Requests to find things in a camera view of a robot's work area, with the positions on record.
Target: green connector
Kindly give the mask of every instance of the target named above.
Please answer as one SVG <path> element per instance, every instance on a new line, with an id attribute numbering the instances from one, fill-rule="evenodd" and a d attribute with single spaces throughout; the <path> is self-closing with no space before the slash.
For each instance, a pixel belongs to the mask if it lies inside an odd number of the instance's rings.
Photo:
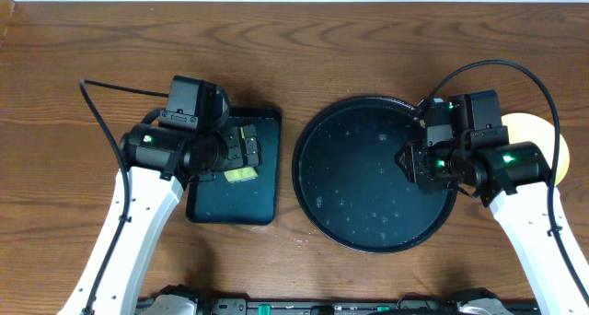
<path id="1" fill-rule="evenodd" d="M 270 305 L 259 305 L 258 315 L 270 315 Z"/>

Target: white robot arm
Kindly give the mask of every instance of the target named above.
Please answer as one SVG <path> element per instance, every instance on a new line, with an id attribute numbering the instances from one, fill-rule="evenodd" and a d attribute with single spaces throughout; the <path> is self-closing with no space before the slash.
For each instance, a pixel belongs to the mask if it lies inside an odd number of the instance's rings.
<path id="1" fill-rule="evenodd" d="M 157 240 L 184 192 L 182 185 L 175 177 L 170 181 L 162 180 L 160 172 L 156 170 L 132 167 L 128 175 L 132 198 L 129 210 L 130 221 L 124 225 L 117 246 L 98 286 L 96 300 L 93 304 L 97 315 L 134 314 L 139 291 L 154 254 Z M 123 196 L 122 177 L 119 171 L 104 226 L 100 231 L 86 269 L 72 296 L 59 312 L 60 315 L 78 315 L 86 306 L 90 289 L 98 274 L 98 268 L 102 264 L 119 224 Z M 170 299 L 178 302 L 173 302 L 174 306 L 170 307 Z M 169 314 L 181 315 L 196 313 L 196 305 L 184 297 L 165 296 L 163 300 L 167 301 L 165 307 L 159 307 L 159 302 L 162 301 L 160 300 L 150 312 L 158 309 L 157 314 L 164 314 L 166 311 Z"/>
<path id="2" fill-rule="evenodd" d="M 547 191 L 544 182 L 519 186 L 517 194 L 501 192 L 497 195 L 490 209 L 517 252 L 542 314 L 589 314 L 554 237 L 549 235 Z M 574 269 L 583 285 L 589 286 L 589 265 L 562 211 L 556 188 L 554 212 L 562 227 L 560 235 Z"/>

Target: yellow round object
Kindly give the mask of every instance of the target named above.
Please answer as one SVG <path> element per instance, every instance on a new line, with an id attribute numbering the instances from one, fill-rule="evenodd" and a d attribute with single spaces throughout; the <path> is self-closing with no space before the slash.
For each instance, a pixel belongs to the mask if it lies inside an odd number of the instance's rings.
<path id="1" fill-rule="evenodd" d="M 525 141 L 535 143 L 542 155 L 552 168 L 552 156 L 554 155 L 554 126 L 542 118 L 529 113 L 510 113 L 502 117 L 503 125 L 509 132 L 509 143 L 517 144 Z M 564 178 L 569 170 L 571 156 L 569 147 L 562 134 L 560 135 L 559 166 L 556 171 L 556 183 Z"/>

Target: water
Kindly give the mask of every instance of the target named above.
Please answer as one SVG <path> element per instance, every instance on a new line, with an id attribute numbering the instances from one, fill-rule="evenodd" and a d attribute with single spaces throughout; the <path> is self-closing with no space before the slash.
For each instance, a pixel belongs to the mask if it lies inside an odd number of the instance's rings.
<path id="1" fill-rule="evenodd" d="M 350 109 L 309 136 L 299 185 L 319 224 L 350 244 L 382 248 L 412 241 L 435 221 L 445 195 L 408 184 L 394 161 L 411 133 L 423 133 L 415 124 L 389 110 Z"/>

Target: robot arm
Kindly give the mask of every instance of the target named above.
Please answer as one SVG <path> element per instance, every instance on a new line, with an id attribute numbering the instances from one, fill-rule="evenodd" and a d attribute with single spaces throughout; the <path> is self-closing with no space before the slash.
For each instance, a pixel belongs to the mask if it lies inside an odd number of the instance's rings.
<path id="1" fill-rule="evenodd" d="M 551 235 L 547 206 L 550 168 L 530 142 L 509 144 L 497 94 L 436 99 L 422 116 L 424 139 L 413 139 L 397 153 L 411 182 L 428 192 L 442 188 L 478 197 L 489 207 L 512 242 L 542 314 L 589 313 L 580 288 Z M 468 194 L 466 184 L 476 191 Z M 572 235 L 555 188 L 554 211 L 574 272 L 589 286 L 589 265 Z"/>
<path id="2" fill-rule="evenodd" d="M 546 183 L 517 187 L 517 194 L 501 192 L 491 202 L 493 216 L 512 242 L 525 276 L 532 286 L 542 314 L 588 314 L 581 292 L 572 280 L 554 238 L 546 207 Z M 589 286 L 589 265 L 562 211 L 560 194 L 555 189 L 554 211 L 564 246 L 575 271 Z"/>
<path id="3" fill-rule="evenodd" d="M 96 314 L 134 313 L 157 240 L 184 192 L 175 177 L 170 181 L 162 180 L 157 170 L 132 167 L 128 174 L 132 197 L 129 220 L 124 225 L 98 286 L 93 305 Z M 119 171 L 110 210 L 94 250 L 74 292 L 59 314 L 77 315 L 86 306 L 98 268 L 119 224 L 122 199 L 122 177 Z"/>
<path id="4" fill-rule="evenodd" d="M 85 83 L 82 81 L 81 89 L 88 106 L 112 139 L 87 95 Z M 87 83 L 166 96 L 95 81 Z M 187 185 L 197 187 L 203 174 L 252 169 L 261 164 L 255 127 L 224 127 L 228 116 L 229 101 L 222 88 L 199 79 L 175 76 L 167 107 L 150 112 L 125 134 L 121 149 L 111 141 L 121 158 L 122 171 L 117 175 L 110 210 L 87 267 L 60 314 L 133 314 L 162 228 Z M 159 126 L 151 125 L 157 117 Z M 127 173 L 128 190 L 122 173 Z M 125 198 L 130 199 L 129 211 L 122 215 L 123 207 L 127 208 Z M 186 298 L 177 302 L 174 296 L 162 296 L 156 303 L 156 310 L 147 314 L 196 311 L 195 303 Z"/>

